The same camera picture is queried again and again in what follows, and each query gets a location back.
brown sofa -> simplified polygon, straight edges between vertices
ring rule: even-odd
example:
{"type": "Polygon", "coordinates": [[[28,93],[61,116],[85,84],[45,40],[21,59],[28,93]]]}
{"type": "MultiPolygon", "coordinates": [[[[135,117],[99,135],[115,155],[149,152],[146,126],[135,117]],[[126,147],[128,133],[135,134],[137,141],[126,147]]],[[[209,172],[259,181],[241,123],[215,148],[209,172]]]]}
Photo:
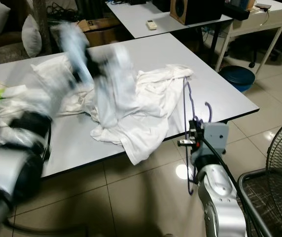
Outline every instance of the brown sofa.
{"type": "Polygon", "coordinates": [[[7,23],[0,34],[0,63],[29,58],[22,43],[22,27],[28,14],[33,15],[39,25],[42,39],[40,55],[51,53],[45,2],[43,0],[0,0],[11,8],[7,23]]]}

white table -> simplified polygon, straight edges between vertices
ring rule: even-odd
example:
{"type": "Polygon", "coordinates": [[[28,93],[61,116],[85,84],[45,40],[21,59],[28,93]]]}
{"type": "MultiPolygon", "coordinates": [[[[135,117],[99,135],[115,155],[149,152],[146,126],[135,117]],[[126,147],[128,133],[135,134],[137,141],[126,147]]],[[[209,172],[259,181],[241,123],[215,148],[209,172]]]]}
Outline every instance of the white table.
{"type": "Polygon", "coordinates": [[[258,0],[257,3],[271,5],[269,12],[267,13],[258,11],[255,13],[251,13],[247,20],[234,20],[226,29],[224,29],[223,32],[225,33],[226,37],[222,45],[218,61],[216,63],[215,70],[217,72],[219,71],[224,53],[227,49],[229,39],[231,37],[277,28],[278,30],[276,32],[276,35],[273,41],[271,42],[263,60],[261,61],[260,66],[257,69],[256,75],[259,74],[262,66],[265,65],[267,58],[269,57],[272,49],[274,48],[280,33],[282,32],[282,3],[273,0],[258,0]]]}
{"type": "MultiPolygon", "coordinates": [[[[213,109],[212,121],[227,121],[254,113],[259,108],[243,94],[225,81],[206,63],[199,59],[171,34],[162,34],[142,39],[134,39],[119,44],[127,47],[136,70],[150,71],[166,64],[184,64],[196,74],[190,82],[195,102],[196,114],[206,121],[209,112],[204,105],[208,101],[213,109]]],[[[0,80],[7,85],[33,83],[30,64],[37,64],[60,54],[48,55],[7,64],[0,64],[0,80]],[[28,80],[22,78],[28,74],[28,80]]],[[[190,102],[186,93],[187,118],[191,119],[190,102]]],[[[169,119],[170,130],[167,138],[184,132],[184,125],[176,124],[178,118],[183,121],[183,101],[180,100],[169,119]]],[[[43,176],[53,175],[124,152],[121,146],[98,142],[91,138],[90,131],[97,126],[90,116],[79,114],[57,118],[52,132],[52,153],[44,167],[43,176]]]]}
{"type": "Polygon", "coordinates": [[[125,26],[125,28],[131,33],[131,35],[137,39],[142,37],[148,37],[153,35],[159,35],[163,33],[173,32],[177,30],[183,30],[187,28],[201,27],[209,24],[215,24],[215,30],[212,39],[212,45],[210,48],[208,64],[212,62],[212,56],[214,54],[214,49],[216,41],[219,35],[219,31],[222,23],[232,21],[231,17],[222,15],[220,19],[200,22],[191,25],[183,25],[174,18],[170,16],[170,12],[161,12],[152,2],[147,2],[146,4],[130,5],[128,3],[113,5],[110,2],[107,6],[115,14],[118,20],[125,26]],[[153,20],[156,25],[156,30],[149,30],[146,26],[148,20],[153,20]]]}

